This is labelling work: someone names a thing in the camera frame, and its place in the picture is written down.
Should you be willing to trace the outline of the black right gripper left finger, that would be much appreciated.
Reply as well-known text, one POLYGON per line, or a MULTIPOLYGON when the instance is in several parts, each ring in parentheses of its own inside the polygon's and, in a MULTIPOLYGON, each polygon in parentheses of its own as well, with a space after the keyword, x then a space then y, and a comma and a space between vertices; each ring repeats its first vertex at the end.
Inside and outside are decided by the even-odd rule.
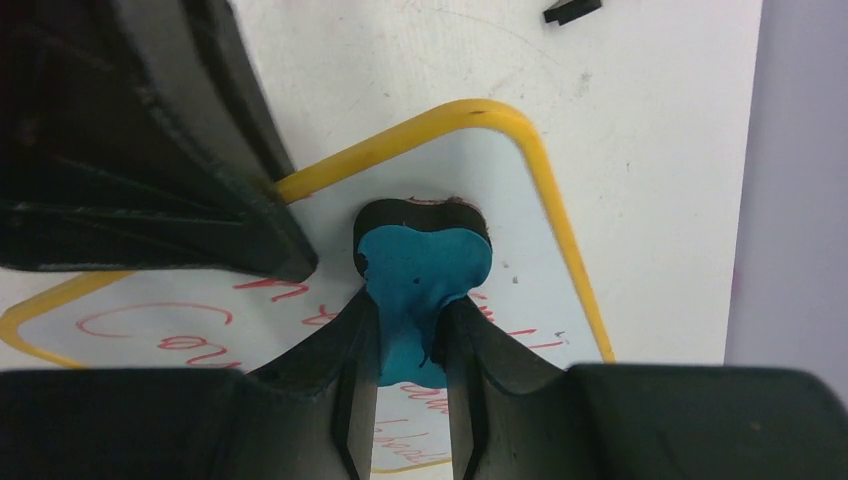
POLYGON ((366 479, 379 376, 376 304, 251 373, 20 370, 1 376, 5 479, 366 479))

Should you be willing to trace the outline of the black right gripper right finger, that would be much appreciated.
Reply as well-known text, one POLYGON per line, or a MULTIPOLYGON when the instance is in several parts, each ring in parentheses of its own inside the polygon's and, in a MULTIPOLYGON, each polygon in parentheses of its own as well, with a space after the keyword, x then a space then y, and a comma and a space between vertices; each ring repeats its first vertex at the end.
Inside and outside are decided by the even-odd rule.
POLYGON ((463 298, 439 319, 458 479, 843 479, 847 412, 817 377, 724 366, 560 369, 463 298))

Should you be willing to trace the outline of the yellow framed whiteboard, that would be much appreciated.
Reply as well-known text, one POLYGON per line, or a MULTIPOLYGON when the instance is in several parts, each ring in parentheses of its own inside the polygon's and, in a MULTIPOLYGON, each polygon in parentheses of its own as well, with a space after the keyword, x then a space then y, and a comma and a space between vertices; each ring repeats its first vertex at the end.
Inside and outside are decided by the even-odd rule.
MULTIPOLYGON (((21 270, 212 267, 298 282, 318 256, 278 194, 211 166, 162 127, 129 133, 145 179, 72 149, 1 137, 1 263, 21 270)), ((5 479, 365 479, 378 378, 444 379, 460 479, 600 479, 583 368, 562 370, 469 298, 487 276, 482 214, 456 198, 381 199, 353 226, 365 279, 326 326, 258 370, 83 369, 1 377, 5 479)))

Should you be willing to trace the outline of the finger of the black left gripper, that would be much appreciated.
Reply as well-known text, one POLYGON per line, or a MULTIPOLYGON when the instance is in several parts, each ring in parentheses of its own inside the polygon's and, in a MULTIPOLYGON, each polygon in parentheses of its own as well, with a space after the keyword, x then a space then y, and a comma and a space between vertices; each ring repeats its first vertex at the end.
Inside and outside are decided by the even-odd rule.
POLYGON ((309 277, 278 181, 263 197, 203 162, 136 96, 113 2, 1 5, 2 266, 309 277))
POLYGON ((115 1, 131 85, 207 164, 276 197, 294 171, 228 1, 115 1))

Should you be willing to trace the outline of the blue whiteboard eraser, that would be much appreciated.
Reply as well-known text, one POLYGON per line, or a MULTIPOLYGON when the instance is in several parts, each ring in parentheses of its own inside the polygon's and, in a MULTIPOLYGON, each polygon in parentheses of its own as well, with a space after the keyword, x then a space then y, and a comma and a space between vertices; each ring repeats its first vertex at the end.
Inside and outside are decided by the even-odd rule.
POLYGON ((442 312, 492 268, 482 213, 454 198, 372 201, 354 220, 353 260, 378 310, 380 386, 445 388, 442 312))

